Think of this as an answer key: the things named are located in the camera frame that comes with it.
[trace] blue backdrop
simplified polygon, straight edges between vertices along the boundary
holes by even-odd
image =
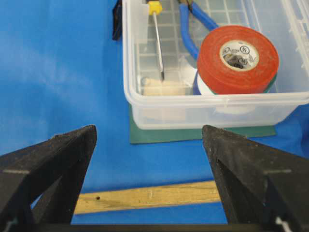
[[[130,145],[116,0],[0,1],[0,154],[95,124],[82,193],[213,179],[201,141]],[[258,142],[308,154],[309,106]],[[226,223],[220,203],[74,216],[73,223]]]

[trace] green mat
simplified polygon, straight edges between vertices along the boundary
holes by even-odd
[[[129,107],[129,115],[130,115],[130,142],[132,144],[154,144],[154,143],[167,143],[175,141],[202,139],[201,129],[142,130],[136,125],[136,123],[133,120],[131,105]],[[276,135],[276,130],[274,126],[226,128],[226,130],[246,136],[248,138]]]

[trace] wooden stick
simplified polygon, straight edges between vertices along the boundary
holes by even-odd
[[[75,214],[219,202],[214,181],[81,194]]]

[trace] screwdriver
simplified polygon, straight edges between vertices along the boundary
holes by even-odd
[[[159,15],[162,12],[163,7],[162,7],[160,0],[147,0],[147,3],[149,5],[149,15],[152,15],[154,18],[159,70],[161,72],[161,80],[164,81],[165,77],[164,77],[164,66],[163,66],[163,58],[162,58],[162,48],[161,48],[161,41],[160,41],[160,35],[159,35],[159,29],[158,29],[158,21],[156,18],[157,15]]]

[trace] screwdriver shaft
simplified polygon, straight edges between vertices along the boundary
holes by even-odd
[[[155,25],[155,32],[156,32],[156,42],[157,42],[157,50],[158,50],[158,61],[159,61],[159,69],[161,72],[161,79],[164,81],[164,66],[163,66],[163,58],[162,58],[162,48],[161,48],[161,41],[159,35],[159,28],[158,28],[158,21],[156,18],[156,12],[153,13],[154,18],[154,25]]]

